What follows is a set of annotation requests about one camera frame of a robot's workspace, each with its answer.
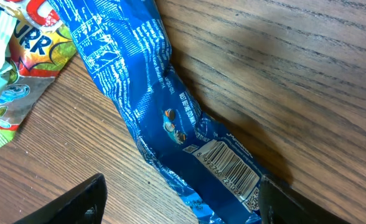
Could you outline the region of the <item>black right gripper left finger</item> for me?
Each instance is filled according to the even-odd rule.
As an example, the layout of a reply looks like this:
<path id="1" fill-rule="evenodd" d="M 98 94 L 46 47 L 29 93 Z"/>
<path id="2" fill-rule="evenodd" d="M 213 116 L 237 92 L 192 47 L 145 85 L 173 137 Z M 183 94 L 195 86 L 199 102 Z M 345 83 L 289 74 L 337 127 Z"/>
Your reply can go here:
<path id="1" fill-rule="evenodd" d="M 101 224 L 108 192 L 97 173 L 15 224 Z"/>

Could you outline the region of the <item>green Haribo candy bag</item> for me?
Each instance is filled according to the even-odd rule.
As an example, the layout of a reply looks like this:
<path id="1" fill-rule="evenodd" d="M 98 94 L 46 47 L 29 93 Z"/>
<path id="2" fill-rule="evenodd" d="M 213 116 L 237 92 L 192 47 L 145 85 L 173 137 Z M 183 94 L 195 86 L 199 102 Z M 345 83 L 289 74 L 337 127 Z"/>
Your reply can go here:
<path id="1" fill-rule="evenodd" d="M 0 68 L 0 147 L 76 53 L 71 35 L 47 0 L 1 1 L 7 45 Z"/>

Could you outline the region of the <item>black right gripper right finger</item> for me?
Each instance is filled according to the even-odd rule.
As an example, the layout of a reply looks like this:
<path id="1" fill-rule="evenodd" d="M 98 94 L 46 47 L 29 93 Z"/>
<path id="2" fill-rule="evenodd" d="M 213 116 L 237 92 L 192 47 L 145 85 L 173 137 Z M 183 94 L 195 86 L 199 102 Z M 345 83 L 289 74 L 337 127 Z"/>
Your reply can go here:
<path id="1" fill-rule="evenodd" d="M 264 224 L 349 224 L 272 175 L 261 178 L 258 205 Z"/>

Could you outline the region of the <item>blue Oreo packet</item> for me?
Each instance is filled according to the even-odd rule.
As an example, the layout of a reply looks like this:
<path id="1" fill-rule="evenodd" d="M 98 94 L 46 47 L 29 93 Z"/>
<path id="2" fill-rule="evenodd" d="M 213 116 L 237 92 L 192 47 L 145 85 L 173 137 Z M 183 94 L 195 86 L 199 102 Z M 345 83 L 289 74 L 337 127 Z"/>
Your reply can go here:
<path id="1" fill-rule="evenodd" d="M 153 0 L 51 0 L 98 89 L 200 223 L 260 223 L 262 167 L 177 75 Z"/>

